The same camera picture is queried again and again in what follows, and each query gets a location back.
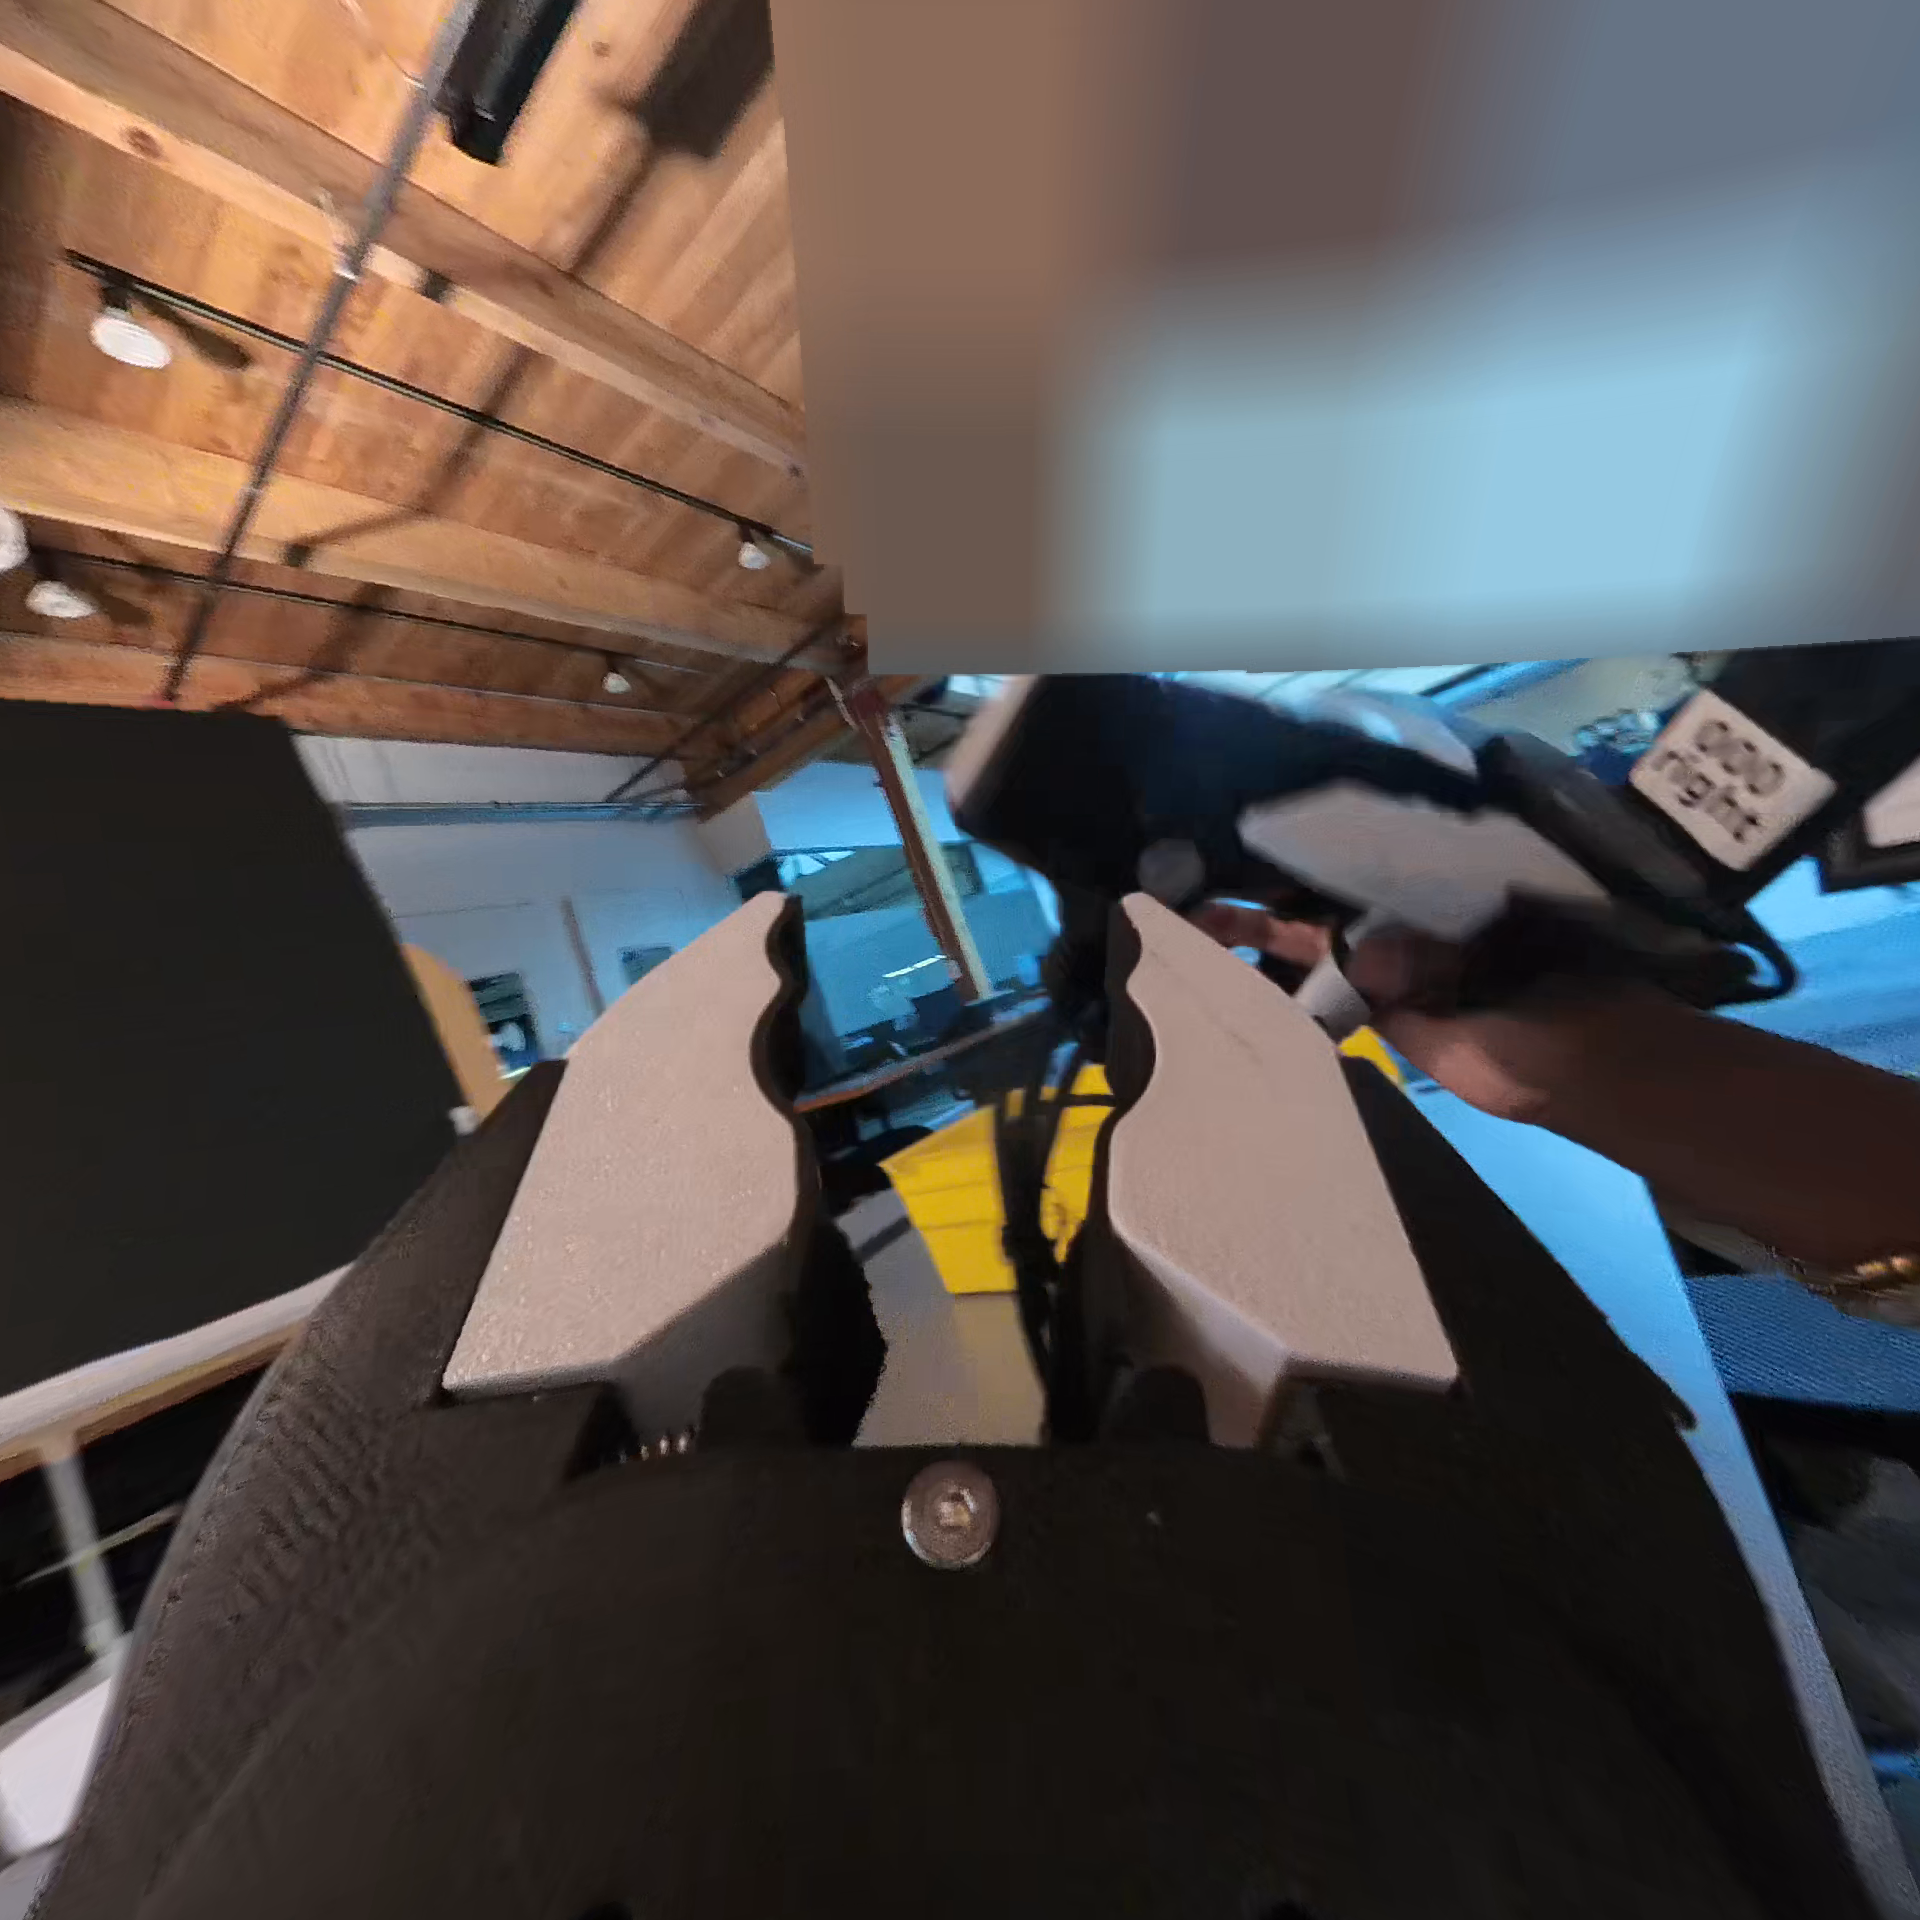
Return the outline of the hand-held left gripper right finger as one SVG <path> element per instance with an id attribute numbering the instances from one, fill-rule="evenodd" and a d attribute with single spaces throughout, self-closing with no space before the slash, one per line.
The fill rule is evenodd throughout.
<path id="1" fill-rule="evenodd" d="M 1052 1435 L 1168 1409 L 1211 1447 L 1277 1447 L 1314 1391 L 1459 1383 L 1348 1068 L 1178 911 L 1111 906 L 1111 1114 L 1062 1277 Z"/>

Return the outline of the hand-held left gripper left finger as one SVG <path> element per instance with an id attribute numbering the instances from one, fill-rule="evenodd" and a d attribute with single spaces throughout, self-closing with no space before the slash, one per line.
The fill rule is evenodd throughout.
<path id="1" fill-rule="evenodd" d="M 602 1383 L 656 1441 L 758 1372 L 810 1441 L 858 1435 L 888 1344 L 792 1108 L 805 993 L 805 911 L 759 893 L 591 1023 L 447 1358 L 451 1399 Z"/>

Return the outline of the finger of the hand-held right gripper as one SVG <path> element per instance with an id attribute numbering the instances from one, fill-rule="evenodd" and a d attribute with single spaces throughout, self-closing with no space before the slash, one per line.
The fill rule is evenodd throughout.
<path id="1" fill-rule="evenodd" d="M 1514 814 L 1382 788 L 1311 788 L 1244 814 L 1244 852 L 1367 920 L 1466 946 L 1514 900 L 1608 906 L 1611 893 Z"/>
<path id="2" fill-rule="evenodd" d="M 1479 777 L 1479 727 L 1422 693 L 1340 686 L 1320 693 L 1320 724 L 1422 754 L 1456 777 Z"/>

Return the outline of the yellow plastic bin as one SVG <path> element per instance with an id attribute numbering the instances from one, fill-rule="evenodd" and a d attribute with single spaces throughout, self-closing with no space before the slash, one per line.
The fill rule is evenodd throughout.
<path id="1" fill-rule="evenodd" d="M 1016 1040 L 1003 1092 L 974 1119 L 905 1146 L 888 1179 L 955 1297 L 1016 1290 L 1003 1256 L 1002 1156 L 1019 1146 L 1026 1119 L 1047 1119 L 1044 1238 L 1068 1256 L 1094 1217 L 1094 1152 L 1108 1146 L 1111 1236 L 1159 1277 L 1198 1277 L 1203 1259 L 1244 1259 L 1282 1227 L 1290 1191 L 1332 1179 L 1340 1217 L 1382 1207 L 1382 1172 L 1358 1119 L 1348 1068 L 1382 1070 L 1382 1051 L 1348 1056 L 1328 1041 L 1277 1040 L 1251 1068 L 1218 1077 L 1163 1056 L 1144 1092 L 1120 1114 L 1108 1070 L 1094 1063 L 1052 1070 L 1073 1041 L 1047 1021 Z"/>

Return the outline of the person's right forearm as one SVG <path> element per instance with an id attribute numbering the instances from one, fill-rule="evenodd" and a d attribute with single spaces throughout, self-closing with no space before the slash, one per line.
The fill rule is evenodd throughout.
<path id="1" fill-rule="evenodd" d="M 1677 1211 L 1821 1273 L 1918 1259 L 1912 1077 L 1669 996 L 1548 996 L 1528 1023 L 1533 1119 Z"/>

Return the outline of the person's right hand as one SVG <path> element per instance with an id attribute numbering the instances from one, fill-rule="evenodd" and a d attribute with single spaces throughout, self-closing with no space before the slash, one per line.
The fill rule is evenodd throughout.
<path id="1" fill-rule="evenodd" d="M 1367 1000 L 1367 1023 L 1415 1070 L 1488 1119 L 1548 1123 L 1556 1092 L 1573 1084 L 1583 996 L 1540 993 L 1501 1010 L 1466 1010 L 1456 996 L 1456 950 L 1382 929 L 1348 950 L 1348 987 Z"/>

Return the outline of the wooden office desk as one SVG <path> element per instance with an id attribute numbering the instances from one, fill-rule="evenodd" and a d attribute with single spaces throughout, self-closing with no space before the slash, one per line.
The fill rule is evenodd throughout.
<path id="1" fill-rule="evenodd" d="M 912 1056 L 900 1056 L 892 1068 L 875 1068 L 875 1070 L 847 1077 L 847 1082 L 838 1082 L 825 1091 L 797 1092 L 791 1108 L 792 1108 L 792 1119 L 811 1119 L 811 1114 L 868 1103 L 875 1092 L 888 1092 L 899 1084 L 951 1070 L 962 1056 L 1002 1047 L 1002 1041 L 1047 1023 L 1047 1014 L 1052 1014 L 1052 1004 L 1044 996 L 1028 996 L 1026 1004 L 1016 1004 L 1003 1014 L 987 1014 L 987 1021 L 967 1023 L 967 1034 L 959 1034 L 959 1040 L 951 1040 L 939 1047 L 924 1047 L 924 1051 L 912 1051 Z"/>

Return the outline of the black office chair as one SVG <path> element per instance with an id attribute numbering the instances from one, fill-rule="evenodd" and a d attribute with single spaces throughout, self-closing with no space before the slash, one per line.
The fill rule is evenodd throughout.
<path id="1" fill-rule="evenodd" d="M 1730 1396 L 1920 1415 L 1920 1335 L 1854 1319 L 1785 1277 L 1691 1277 L 1701 1335 Z"/>

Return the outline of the black panel wooden edge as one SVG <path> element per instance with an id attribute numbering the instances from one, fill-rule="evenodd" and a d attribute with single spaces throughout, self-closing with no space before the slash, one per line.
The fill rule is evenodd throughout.
<path id="1" fill-rule="evenodd" d="M 3 698 L 3 1396 L 353 1264 L 466 1103 L 282 724 Z"/>

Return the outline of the black ceiling fixture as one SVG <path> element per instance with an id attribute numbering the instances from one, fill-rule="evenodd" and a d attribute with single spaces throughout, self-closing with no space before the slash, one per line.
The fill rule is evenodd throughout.
<path id="1" fill-rule="evenodd" d="M 451 152 L 503 166 L 509 137 L 560 51 L 576 0 L 478 0 L 439 89 Z"/>

